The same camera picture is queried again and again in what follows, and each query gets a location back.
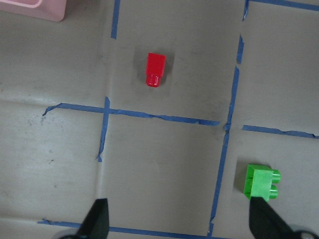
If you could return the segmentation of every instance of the green lego brick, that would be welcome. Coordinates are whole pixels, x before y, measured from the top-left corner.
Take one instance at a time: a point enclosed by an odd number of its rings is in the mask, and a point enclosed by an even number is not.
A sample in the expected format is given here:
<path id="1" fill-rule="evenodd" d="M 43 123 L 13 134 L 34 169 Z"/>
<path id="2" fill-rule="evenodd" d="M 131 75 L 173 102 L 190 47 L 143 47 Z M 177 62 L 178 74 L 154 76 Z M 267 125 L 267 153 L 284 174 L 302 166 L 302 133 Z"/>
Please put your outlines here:
<path id="1" fill-rule="evenodd" d="M 248 164 L 244 194 L 251 197 L 262 197 L 267 202 L 278 196 L 278 189 L 273 183 L 279 183 L 281 174 L 277 169 L 265 165 Z"/>

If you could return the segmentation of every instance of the gray floor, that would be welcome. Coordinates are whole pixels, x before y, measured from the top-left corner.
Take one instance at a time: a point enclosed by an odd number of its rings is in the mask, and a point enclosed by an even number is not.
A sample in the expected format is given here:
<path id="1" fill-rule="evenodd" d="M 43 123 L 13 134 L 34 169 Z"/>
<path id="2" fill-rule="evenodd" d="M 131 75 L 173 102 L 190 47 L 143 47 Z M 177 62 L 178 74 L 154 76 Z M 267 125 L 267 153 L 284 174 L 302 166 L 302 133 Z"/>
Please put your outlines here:
<path id="1" fill-rule="evenodd" d="M 316 4 L 317 1 L 303 1 Z M 69 1 L 59 23 L 0 12 L 0 231 L 52 238 L 107 197 L 112 227 L 206 236 L 232 96 L 240 70 L 214 237 L 252 238 L 241 193 L 248 163 L 282 173 L 270 204 L 294 228 L 319 233 L 317 144 L 249 132 L 244 124 L 319 134 L 319 12 L 243 0 Z M 239 36 L 245 46 L 236 62 Z M 167 56 L 158 88 L 148 52 Z M 60 102 L 219 121 L 218 126 L 46 107 Z M 111 239 L 151 236 L 111 232 Z"/>

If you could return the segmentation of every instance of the blue tape line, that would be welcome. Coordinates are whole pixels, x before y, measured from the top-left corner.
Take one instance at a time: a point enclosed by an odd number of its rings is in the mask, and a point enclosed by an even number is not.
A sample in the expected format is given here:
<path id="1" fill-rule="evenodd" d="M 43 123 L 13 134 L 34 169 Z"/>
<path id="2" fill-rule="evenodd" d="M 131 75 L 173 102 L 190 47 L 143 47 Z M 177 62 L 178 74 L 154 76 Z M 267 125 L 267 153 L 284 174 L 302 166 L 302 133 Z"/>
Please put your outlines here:
<path id="1" fill-rule="evenodd" d="M 209 222 L 209 231 L 208 231 L 208 234 L 207 234 L 207 238 L 208 239 L 212 238 L 213 229 L 214 229 L 214 224 L 212 223 L 212 221 L 210 221 Z"/>
<path id="2" fill-rule="evenodd" d="M 242 127 L 242 130 L 319 139 L 319 136 L 316 136 L 313 133 L 306 133 L 302 131 L 281 131 L 280 129 L 277 129 L 277 128 L 267 128 L 267 127 L 252 126 L 252 125 L 244 125 Z"/>
<path id="3" fill-rule="evenodd" d="M 221 156 L 220 156 L 220 163 L 219 163 L 219 168 L 218 168 L 218 175 L 217 175 L 217 181 L 216 181 L 216 187 L 215 187 L 213 206 L 212 206 L 211 214 L 210 214 L 210 223 L 211 224 L 212 224 L 212 221 L 215 218 L 216 212 L 217 212 L 219 193 L 220 193 L 220 189 L 221 189 L 221 183 L 222 183 L 225 161 L 226 161 L 226 156 L 227 156 L 227 148 L 228 148 L 228 142 L 229 142 L 229 131 L 231 128 L 231 121 L 232 121 L 233 113 L 234 113 L 234 109 L 235 109 L 238 81 L 239 81 L 239 69 L 238 69 L 238 67 L 235 67 L 233 86 L 232 86 L 232 90 L 231 90 L 231 101 L 229 104 L 229 111 L 228 111 L 228 118 L 227 118 L 227 123 L 226 123 L 225 128 L 224 128 L 226 132 L 225 132 L 224 143 L 223 143 Z"/>
<path id="4" fill-rule="evenodd" d="M 120 15 L 120 0 L 114 1 L 114 8 L 113 8 L 113 20 L 112 20 L 112 32 L 111 38 L 116 39 L 118 34 L 118 22 L 119 22 L 119 15 Z"/>
<path id="5" fill-rule="evenodd" d="M 249 8 L 249 0 L 245 0 L 243 21 L 246 19 L 248 15 L 248 8 Z"/>
<path id="6" fill-rule="evenodd" d="M 234 72 L 234 78 L 233 78 L 233 86 L 231 88 L 231 101 L 230 101 L 230 104 L 229 104 L 227 123 L 225 125 L 226 132 L 229 132 L 230 127 L 231 127 L 231 120 L 233 118 L 234 109 L 235 109 L 238 81 L 239 81 L 239 69 L 238 69 L 237 66 L 235 66 L 235 72 Z"/>
<path id="7" fill-rule="evenodd" d="M 220 125 L 219 121 L 213 121 L 213 120 L 205 120 L 205 119 L 195 119 L 195 118 L 186 118 L 186 117 L 179 117 L 179 116 L 165 116 L 165 115 L 151 115 L 144 112 L 138 112 L 138 111 L 126 111 L 126 110 L 115 110 L 110 109 L 110 101 L 106 97 L 105 100 L 108 100 L 108 108 L 101 108 L 101 107 L 91 107 L 91 106 L 81 106 L 81 105 L 72 105 L 72 104 L 66 104 L 66 103 L 60 103 L 56 106 L 50 106 L 46 108 L 45 113 L 46 115 L 49 111 L 61 108 L 61 109 L 69 109 L 69 110 L 76 110 L 76 111 L 88 111 L 88 112 L 95 112 L 95 113 L 104 113 L 107 112 L 109 114 L 113 115 L 126 115 L 131 117 L 140 117 L 140 118 L 158 118 L 166 121 L 174 121 L 174 122 L 182 122 L 182 123 L 197 123 L 202 125 L 208 125 L 208 126 L 217 126 Z"/>
<path id="8" fill-rule="evenodd" d="M 44 225 L 51 225 L 51 226 L 69 227 L 69 228 L 80 228 L 81 226 L 80 223 L 54 222 L 47 219 L 42 219 L 42 221 L 39 221 L 37 223 L 44 224 Z M 148 235 L 148 236 L 157 236 L 157 237 L 165 237 L 165 238 L 207 239 L 206 236 L 197 236 L 197 235 L 188 235 L 188 234 L 179 234 L 179 233 L 165 233 L 165 232 L 130 229 L 130 228 L 110 227 L 109 230 L 110 232 L 115 232 L 115 233 L 128 233 L 128 234 Z"/>
<path id="9" fill-rule="evenodd" d="M 288 7 L 300 8 L 300 9 L 311 10 L 311 11 L 319 11 L 319 5 L 307 4 L 307 3 L 301 3 L 301 2 L 294 2 L 294 1 L 287 1 L 287 0 L 246 0 L 243 20 L 246 19 L 248 14 L 249 1 L 268 3 L 273 5 L 279 5 L 279 6 L 288 6 Z"/>
<path id="10" fill-rule="evenodd" d="M 110 109 L 110 100 L 109 98 L 105 97 L 103 123 L 102 123 L 101 139 L 100 139 L 100 149 L 97 156 L 97 159 L 99 160 L 99 162 L 102 162 L 101 154 L 104 150 L 106 131 L 108 130 L 109 109 Z"/>
<path id="11" fill-rule="evenodd" d="M 138 111 L 109 109 L 109 113 L 113 115 L 126 115 L 126 116 L 141 117 L 141 118 L 158 118 L 158 119 L 167 120 L 167 121 L 182 122 L 182 123 L 197 123 L 197 124 L 209 125 L 209 126 L 216 126 L 220 124 L 220 122 L 212 121 L 212 120 L 185 118 L 185 117 L 178 117 L 178 116 L 151 115 L 151 114 L 138 112 Z"/>
<path id="12" fill-rule="evenodd" d="M 237 50 L 237 63 L 241 64 L 241 59 L 243 57 L 243 51 L 244 51 L 244 41 L 242 36 L 239 36 L 239 42 L 238 42 L 238 50 Z"/>
<path id="13" fill-rule="evenodd" d="M 56 108 L 76 110 L 76 111 L 88 111 L 88 112 L 94 112 L 94 113 L 103 113 L 104 111 L 104 108 L 101 108 L 101 107 L 81 106 L 81 105 L 60 103 L 56 106 L 49 106 L 48 108 L 46 108 L 42 116 L 45 116 L 49 111 L 54 110 Z"/>
<path id="14" fill-rule="evenodd" d="M 178 233 L 165 233 L 165 232 L 156 232 L 156 231 L 147 231 L 139 229 L 129 229 L 129 228 L 111 228 L 111 232 L 117 233 L 130 233 L 130 234 L 139 234 L 139 235 L 148 235 L 148 236 L 158 236 L 165 238 L 181 238 L 181 239 L 207 239 L 206 236 L 196 236 L 188 234 L 178 234 Z"/>
<path id="15" fill-rule="evenodd" d="M 80 228 L 80 223 L 69 223 L 69 222 L 55 222 L 47 220 L 46 218 L 43 218 L 42 221 L 37 222 L 38 224 L 45 224 L 45 225 L 51 225 L 51 226 L 61 226 L 61 227 L 68 227 L 68 228 Z"/>

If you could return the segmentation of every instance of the lego stud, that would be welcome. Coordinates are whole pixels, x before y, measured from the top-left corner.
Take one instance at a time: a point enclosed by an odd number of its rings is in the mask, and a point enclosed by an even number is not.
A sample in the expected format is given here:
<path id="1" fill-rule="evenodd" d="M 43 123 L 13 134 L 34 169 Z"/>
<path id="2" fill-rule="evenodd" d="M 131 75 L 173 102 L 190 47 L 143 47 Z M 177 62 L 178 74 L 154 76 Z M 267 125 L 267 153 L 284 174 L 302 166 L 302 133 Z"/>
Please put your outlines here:
<path id="1" fill-rule="evenodd" d="M 248 199 L 262 197 L 266 202 L 278 197 L 278 189 L 273 183 L 279 183 L 281 174 L 277 169 L 264 165 L 248 164 L 244 194 Z"/>
<path id="2" fill-rule="evenodd" d="M 149 53 L 146 65 L 146 84 L 150 87 L 160 86 L 161 78 L 164 75 L 166 56 Z"/>

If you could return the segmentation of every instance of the pink bin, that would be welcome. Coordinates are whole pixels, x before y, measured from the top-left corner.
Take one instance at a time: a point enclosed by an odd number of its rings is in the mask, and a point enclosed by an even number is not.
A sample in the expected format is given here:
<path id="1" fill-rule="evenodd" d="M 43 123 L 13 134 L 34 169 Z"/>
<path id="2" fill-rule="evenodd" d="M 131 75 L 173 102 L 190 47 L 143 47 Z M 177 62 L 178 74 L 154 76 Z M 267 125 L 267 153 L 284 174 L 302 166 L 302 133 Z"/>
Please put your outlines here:
<path id="1" fill-rule="evenodd" d="M 0 10 L 51 21 L 64 18 L 66 0 L 0 0 Z"/>

